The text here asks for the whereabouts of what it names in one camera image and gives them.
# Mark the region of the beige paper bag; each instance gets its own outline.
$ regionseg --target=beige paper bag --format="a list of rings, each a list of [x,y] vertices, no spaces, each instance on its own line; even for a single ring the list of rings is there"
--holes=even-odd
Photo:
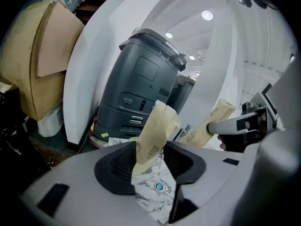
[[[146,164],[158,155],[173,130],[179,127],[180,120],[175,110],[157,100],[136,141],[137,163]]]
[[[235,110],[236,107],[234,105],[231,105],[224,99],[220,99],[210,115],[186,138],[182,138],[180,142],[186,145],[203,147],[213,137],[213,134],[207,132],[207,124],[228,119]]]

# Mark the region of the round ceiling light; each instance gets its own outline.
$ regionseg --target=round ceiling light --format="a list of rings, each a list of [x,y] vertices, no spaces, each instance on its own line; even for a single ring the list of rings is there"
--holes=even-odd
[[[202,17],[203,17],[203,19],[205,19],[205,20],[211,20],[211,19],[213,19],[213,15],[212,15],[212,13],[209,12],[209,11],[204,11],[204,12],[202,12]]]
[[[166,35],[166,37],[168,37],[169,39],[171,39],[171,38],[173,37],[173,35],[172,35],[171,33],[169,33],[169,32],[167,32],[165,35]]]

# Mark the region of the teal button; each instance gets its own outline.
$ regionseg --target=teal button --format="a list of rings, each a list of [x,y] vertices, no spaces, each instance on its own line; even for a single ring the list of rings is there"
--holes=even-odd
[[[163,189],[163,185],[161,183],[158,183],[156,187],[159,191]]]

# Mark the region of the large gray plastic machine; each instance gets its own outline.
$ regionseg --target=large gray plastic machine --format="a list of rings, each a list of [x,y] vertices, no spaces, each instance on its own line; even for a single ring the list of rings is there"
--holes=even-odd
[[[94,135],[131,138],[140,135],[156,100],[167,102],[184,56],[151,29],[136,30],[120,44],[121,53],[108,79]]]

